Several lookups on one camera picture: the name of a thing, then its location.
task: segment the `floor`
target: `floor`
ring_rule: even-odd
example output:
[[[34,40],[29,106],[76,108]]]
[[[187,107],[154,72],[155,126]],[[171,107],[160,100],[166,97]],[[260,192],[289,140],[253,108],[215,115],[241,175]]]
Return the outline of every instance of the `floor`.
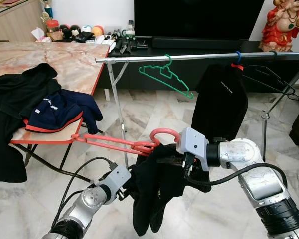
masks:
[[[104,91],[95,93],[104,120],[99,129],[107,135],[120,137],[118,114],[113,95],[105,101]],[[258,145],[261,142],[260,110],[265,110],[277,94],[249,94],[248,111],[237,137],[246,137]],[[190,100],[173,91],[119,90],[123,117],[128,129],[128,140],[149,140],[150,132],[158,127],[181,131],[191,124],[195,99]],[[289,191],[299,207],[299,147],[288,133],[299,113],[299,103],[284,98],[272,111],[268,123],[267,159],[279,166],[288,177]],[[162,143],[172,143],[172,137],[159,135]],[[59,165],[66,145],[41,145],[36,153],[48,162]],[[74,143],[64,169],[75,171],[82,163],[95,156],[104,156],[123,164],[120,152]],[[129,155],[130,164],[136,157]],[[106,164],[95,162],[84,168],[82,174],[95,180],[107,171]],[[40,239],[51,226],[60,199],[70,179],[31,159],[27,166],[28,181],[23,184],[0,183],[0,239]],[[211,180],[232,173],[214,168]],[[88,186],[75,179],[70,192]],[[95,215],[85,239],[138,238],[132,225],[131,198],[116,200],[103,206]],[[167,206],[163,225],[156,234],[149,229],[144,239],[263,239],[266,230],[257,213],[241,190],[237,179],[213,187],[210,193],[201,193],[186,187],[184,195],[174,198]]]

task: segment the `red clothes hanger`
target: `red clothes hanger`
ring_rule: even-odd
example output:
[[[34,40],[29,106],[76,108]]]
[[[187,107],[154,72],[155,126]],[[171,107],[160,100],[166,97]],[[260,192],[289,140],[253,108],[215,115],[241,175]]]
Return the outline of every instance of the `red clothes hanger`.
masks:
[[[160,145],[160,141],[155,138],[155,135],[159,133],[167,133],[171,134],[175,137],[174,141],[175,143],[178,143],[180,140],[180,135],[178,132],[175,130],[169,129],[169,128],[157,128],[150,133],[149,137],[152,140],[152,142],[132,142],[128,140],[123,140],[120,138],[113,138],[113,137],[108,137],[108,136],[103,136],[103,135],[91,135],[91,134],[85,134],[83,135],[82,138],[80,138],[79,134],[74,134],[72,135],[72,139],[78,142],[82,143],[87,143],[103,148],[109,148],[117,151],[122,151],[126,153],[133,153],[141,156],[149,156],[153,150]],[[103,141],[109,141],[109,142],[114,142],[114,143],[121,143],[121,144],[126,144],[131,147],[131,149],[127,148],[120,148],[116,147],[113,145],[105,144],[105,143],[99,143],[99,142],[94,142],[94,141],[89,141],[88,139],[99,139]]]

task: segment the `soundbar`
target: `soundbar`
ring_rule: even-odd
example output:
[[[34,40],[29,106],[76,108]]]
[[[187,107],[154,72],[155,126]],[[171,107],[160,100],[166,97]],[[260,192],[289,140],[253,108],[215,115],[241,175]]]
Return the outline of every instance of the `soundbar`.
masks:
[[[239,50],[242,40],[211,40],[197,38],[154,37],[154,48]]]

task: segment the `black tv cabinet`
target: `black tv cabinet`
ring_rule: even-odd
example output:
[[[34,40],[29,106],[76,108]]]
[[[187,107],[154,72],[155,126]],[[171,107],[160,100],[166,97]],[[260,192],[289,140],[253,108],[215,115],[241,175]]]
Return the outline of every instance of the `black tv cabinet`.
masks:
[[[258,49],[258,41],[245,41],[242,43],[240,49],[241,53],[247,52],[261,52]],[[121,55],[119,52],[111,52],[108,57],[149,57],[149,56],[163,56],[165,54],[169,55],[199,55],[199,54],[219,54],[219,53],[233,53],[235,51],[231,50],[205,50],[205,49],[170,49],[170,48],[152,48],[149,44],[148,50],[138,50],[131,54]],[[299,70],[299,57],[298,56],[288,56],[279,57],[275,61],[274,57],[271,58],[243,58],[242,64],[254,64],[254,65],[268,65],[268,67],[273,70],[277,75],[282,78],[282,81],[290,82],[292,77]],[[197,83],[199,82],[201,76],[204,74],[206,68],[210,64],[231,64],[233,59],[198,59],[198,60],[182,60],[173,61],[170,69],[183,80],[190,90],[194,91]],[[167,62],[132,62],[129,63],[126,68],[122,78],[117,83],[118,89],[139,89],[139,90],[172,90],[171,88],[139,73],[138,68],[144,65],[160,65],[163,66]],[[114,75],[117,77],[119,74],[123,63],[113,64]],[[248,67],[245,68],[244,74],[250,76],[258,81],[262,81],[276,89],[282,90],[283,85],[279,84],[274,79],[267,78],[266,76],[251,70]],[[157,75],[159,79],[166,80],[162,76]],[[259,83],[244,77],[244,85],[248,92],[275,92],[274,90],[267,88]],[[169,83],[178,89],[185,90],[183,85],[177,80],[169,81]],[[109,74],[106,65],[101,73],[98,88],[111,88],[111,83],[109,79]]]

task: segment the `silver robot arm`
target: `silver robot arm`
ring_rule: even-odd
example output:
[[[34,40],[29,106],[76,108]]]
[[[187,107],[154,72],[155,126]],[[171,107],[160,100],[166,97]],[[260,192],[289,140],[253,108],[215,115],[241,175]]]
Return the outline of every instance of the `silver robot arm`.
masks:
[[[117,166],[95,188],[85,189],[73,205],[42,239],[81,239],[102,205],[112,203],[118,190],[130,179],[130,172]]]
[[[249,165],[264,163],[258,146],[248,139],[209,144],[204,135],[192,128],[186,128],[181,133],[177,151],[198,158],[204,171],[219,166],[238,171]],[[238,177],[268,231],[268,238],[299,239],[299,210],[275,171],[258,167]]]

